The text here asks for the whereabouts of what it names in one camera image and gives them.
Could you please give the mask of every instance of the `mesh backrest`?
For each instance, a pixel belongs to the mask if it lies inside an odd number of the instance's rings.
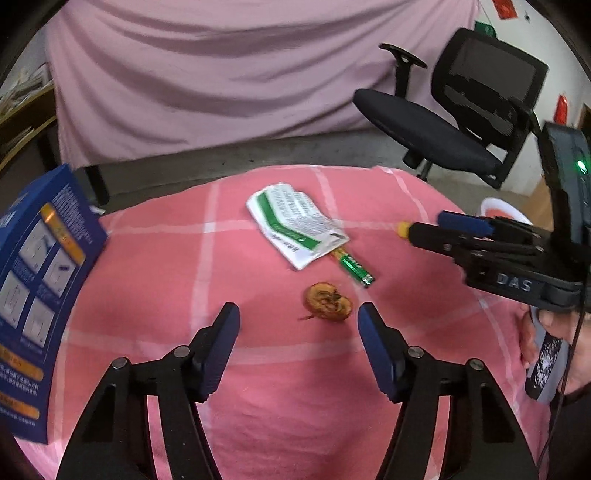
[[[512,144],[517,114],[509,99],[528,107],[538,99],[548,67],[496,38],[462,28],[433,71],[433,98],[457,123],[505,150]]]

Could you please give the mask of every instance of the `concrete floor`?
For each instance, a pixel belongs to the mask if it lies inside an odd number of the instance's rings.
[[[114,212],[145,200],[177,193],[189,187],[269,165],[308,163],[371,168],[376,165],[410,171],[403,163],[406,150],[386,135],[374,131],[347,132],[281,140],[261,140],[239,145],[182,152],[101,167],[111,192],[104,206]],[[89,196],[92,191],[82,172],[78,177]],[[457,173],[433,167],[429,183],[466,213],[478,211],[489,196],[519,208],[524,196],[497,191],[476,176],[458,181]]]

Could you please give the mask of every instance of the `black cable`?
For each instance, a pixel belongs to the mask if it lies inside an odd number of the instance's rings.
[[[577,343],[579,341],[579,335],[581,333],[581,328],[583,327],[583,322],[585,319],[585,305],[587,304],[587,285],[590,283],[589,282],[590,277],[591,277],[591,273],[588,273],[587,279],[583,285],[583,295],[582,295],[582,300],[581,300],[581,305],[580,305],[579,320],[577,322],[577,328],[574,331],[573,343],[572,343],[571,348],[569,350],[569,355],[568,355],[567,361],[566,361],[566,367],[564,369],[562,386],[560,387],[560,393],[558,395],[558,406],[556,407],[556,415],[554,416],[554,421],[552,422],[552,428],[550,429],[550,433],[548,435],[548,440],[546,440],[546,443],[544,444],[544,448],[542,448],[540,456],[538,457],[538,462],[535,465],[536,468],[538,469],[538,475],[540,474],[540,469],[542,468],[542,461],[544,460],[544,456],[545,456],[546,452],[548,451],[548,448],[550,447],[550,441],[552,440],[552,437],[554,436],[554,432],[556,431],[556,424],[558,423],[558,417],[560,415],[560,412],[562,410],[562,405],[564,403],[564,390],[566,389],[566,381],[569,377],[570,366],[573,363],[574,352],[577,348]]]

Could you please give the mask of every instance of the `blue cardboard box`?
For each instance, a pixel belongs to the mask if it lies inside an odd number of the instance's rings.
[[[69,166],[32,182],[0,217],[0,415],[20,438],[47,443],[61,336],[106,239]]]

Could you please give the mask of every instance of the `battery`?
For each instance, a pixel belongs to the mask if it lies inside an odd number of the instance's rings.
[[[344,248],[335,248],[330,254],[339,261],[355,280],[361,282],[365,288],[374,282],[374,277]]]

